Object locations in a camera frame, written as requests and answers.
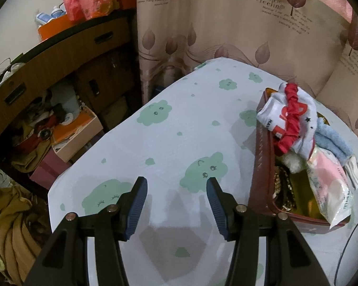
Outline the open beige box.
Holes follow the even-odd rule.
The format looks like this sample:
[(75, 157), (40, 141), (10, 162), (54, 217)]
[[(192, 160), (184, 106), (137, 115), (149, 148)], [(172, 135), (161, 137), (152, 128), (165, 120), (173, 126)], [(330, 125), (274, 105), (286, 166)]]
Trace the open beige box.
[(61, 160), (68, 162), (102, 130), (97, 115), (84, 105), (72, 123), (56, 126), (51, 137), (52, 149)]

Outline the red plastic bag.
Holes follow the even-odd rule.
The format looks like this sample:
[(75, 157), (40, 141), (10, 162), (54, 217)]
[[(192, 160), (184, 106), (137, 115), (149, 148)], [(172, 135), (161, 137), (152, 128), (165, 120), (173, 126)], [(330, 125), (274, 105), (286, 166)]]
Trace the red plastic bag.
[(63, 0), (66, 15), (76, 24), (103, 17), (114, 9), (113, 0)]

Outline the orange cardboard box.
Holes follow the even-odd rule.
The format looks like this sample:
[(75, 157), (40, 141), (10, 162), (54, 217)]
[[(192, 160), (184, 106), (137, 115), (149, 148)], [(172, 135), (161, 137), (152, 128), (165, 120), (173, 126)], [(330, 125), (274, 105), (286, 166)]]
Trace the orange cardboard box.
[(74, 24), (68, 19), (68, 15), (62, 15), (47, 24), (40, 26), (38, 28), (39, 38), (41, 41), (47, 40), (64, 30), (72, 28), (73, 26)]

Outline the beige leaf print curtain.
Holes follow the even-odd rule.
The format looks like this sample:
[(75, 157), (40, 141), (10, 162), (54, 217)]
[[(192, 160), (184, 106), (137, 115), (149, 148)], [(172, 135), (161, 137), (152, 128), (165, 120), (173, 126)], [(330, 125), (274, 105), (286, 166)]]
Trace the beige leaf print curtain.
[(213, 58), (260, 68), (358, 136), (358, 0), (136, 0), (143, 100)]

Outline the small floral tissue pack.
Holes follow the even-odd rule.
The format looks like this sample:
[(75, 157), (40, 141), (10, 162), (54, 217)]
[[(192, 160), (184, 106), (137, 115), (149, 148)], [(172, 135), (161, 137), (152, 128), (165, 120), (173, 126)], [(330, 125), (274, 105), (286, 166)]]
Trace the small floral tissue pack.
[(345, 163), (344, 170), (354, 189), (358, 189), (358, 160), (352, 155)]

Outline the red white satin cloth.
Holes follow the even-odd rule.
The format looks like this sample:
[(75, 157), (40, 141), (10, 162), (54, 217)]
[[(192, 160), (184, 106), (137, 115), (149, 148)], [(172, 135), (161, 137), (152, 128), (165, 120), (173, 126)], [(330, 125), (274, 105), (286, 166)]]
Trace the red white satin cloth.
[(313, 98), (295, 83), (282, 83), (256, 115), (274, 136), (274, 149), (293, 151), (307, 161), (315, 147), (317, 108)]

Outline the blue white bottle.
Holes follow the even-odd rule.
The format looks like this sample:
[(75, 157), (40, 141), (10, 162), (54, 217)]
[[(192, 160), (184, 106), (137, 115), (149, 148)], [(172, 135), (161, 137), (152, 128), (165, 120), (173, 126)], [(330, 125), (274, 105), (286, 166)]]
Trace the blue white bottle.
[(47, 23), (50, 23), (52, 20), (57, 19), (65, 14), (66, 14), (65, 9), (63, 9), (59, 6), (55, 6), (50, 14), (47, 14), (44, 12), (38, 13), (35, 17), (35, 21), (37, 24), (43, 26)]

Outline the cloud print table cloth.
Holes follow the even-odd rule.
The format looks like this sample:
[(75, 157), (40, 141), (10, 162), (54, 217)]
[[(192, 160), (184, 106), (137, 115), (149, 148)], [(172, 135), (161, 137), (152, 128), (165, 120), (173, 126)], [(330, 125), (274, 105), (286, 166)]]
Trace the cloud print table cloth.
[(226, 58), (207, 61), (107, 132), (48, 193), (50, 223), (114, 203), (142, 176), (148, 196), (136, 232), (121, 243), (131, 285), (223, 285), (233, 243), (218, 232), (207, 167), (236, 201), (249, 199), (256, 107), (280, 78)]

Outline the brown crumpled clothing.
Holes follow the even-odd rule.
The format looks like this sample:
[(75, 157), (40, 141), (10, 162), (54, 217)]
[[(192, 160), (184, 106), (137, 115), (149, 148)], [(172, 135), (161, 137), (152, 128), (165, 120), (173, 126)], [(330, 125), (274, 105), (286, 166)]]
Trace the brown crumpled clothing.
[(23, 285), (52, 234), (48, 206), (20, 185), (0, 188), (0, 273)]

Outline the pink white wipes packet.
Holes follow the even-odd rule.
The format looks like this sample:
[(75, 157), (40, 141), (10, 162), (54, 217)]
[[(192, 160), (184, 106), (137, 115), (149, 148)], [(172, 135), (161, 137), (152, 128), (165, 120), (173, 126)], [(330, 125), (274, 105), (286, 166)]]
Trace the pink white wipes packet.
[(332, 229), (351, 215), (353, 195), (346, 173), (335, 155), (320, 147), (314, 148), (306, 170), (319, 211)]

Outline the brown wooden cabinet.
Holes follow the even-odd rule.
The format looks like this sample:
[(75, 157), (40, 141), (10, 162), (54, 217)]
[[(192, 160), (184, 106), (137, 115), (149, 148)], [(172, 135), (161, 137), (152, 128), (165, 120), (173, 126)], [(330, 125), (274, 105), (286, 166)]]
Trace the brown wooden cabinet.
[[(14, 119), (52, 85), (99, 56), (116, 52), (115, 66), (131, 71), (131, 107), (141, 105), (141, 84), (135, 46), (136, 10), (116, 10), (69, 28), (40, 43), (20, 58), (24, 63), (0, 86), (0, 137)], [(9, 164), (0, 148), (0, 169)]]

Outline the white fleece yellow toy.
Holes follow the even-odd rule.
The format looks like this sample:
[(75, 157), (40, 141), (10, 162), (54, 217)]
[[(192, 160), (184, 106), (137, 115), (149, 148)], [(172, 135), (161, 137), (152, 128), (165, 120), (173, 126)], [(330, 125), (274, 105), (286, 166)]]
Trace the white fleece yellow toy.
[(285, 165), (292, 174), (297, 174), (306, 169), (306, 162), (291, 150), (281, 157), (278, 157), (278, 160)]

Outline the pink storage box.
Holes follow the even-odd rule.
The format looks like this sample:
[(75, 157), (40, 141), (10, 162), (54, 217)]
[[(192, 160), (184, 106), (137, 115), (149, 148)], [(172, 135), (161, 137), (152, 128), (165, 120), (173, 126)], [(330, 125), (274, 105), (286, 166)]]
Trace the pink storage box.
[(45, 189), (50, 190), (56, 179), (70, 166), (69, 162), (64, 162), (50, 149), (41, 163), (36, 167), (30, 179)]

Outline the blue towel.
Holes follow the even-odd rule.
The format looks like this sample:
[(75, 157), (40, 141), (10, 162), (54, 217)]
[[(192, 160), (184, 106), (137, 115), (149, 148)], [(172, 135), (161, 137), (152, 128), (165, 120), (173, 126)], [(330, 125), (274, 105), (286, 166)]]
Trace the blue towel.
[(322, 117), (317, 120), (315, 143), (334, 154), (341, 166), (344, 166), (353, 155), (353, 149), (339, 133), (326, 124)]

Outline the red gold toffee tin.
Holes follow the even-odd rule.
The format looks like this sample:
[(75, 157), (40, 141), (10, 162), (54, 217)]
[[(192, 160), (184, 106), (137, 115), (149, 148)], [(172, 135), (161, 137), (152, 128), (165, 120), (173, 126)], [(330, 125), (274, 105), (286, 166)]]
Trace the red gold toffee tin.
[[(263, 108), (270, 95), (277, 90), (266, 88), (263, 92), (257, 113)], [(318, 113), (329, 125), (325, 117)], [(258, 213), (275, 215), (287, 213), (298, 223), (303, 232), (326, 233), (343, 227), (350, 216), (332, 229), (321, 215), (317, 201), (309, 184), (307, 170), (290, 173), (283, 165), (274, 149), (274, 136), (258, 120), (256, 125), (256, 156), (249, 206)]]

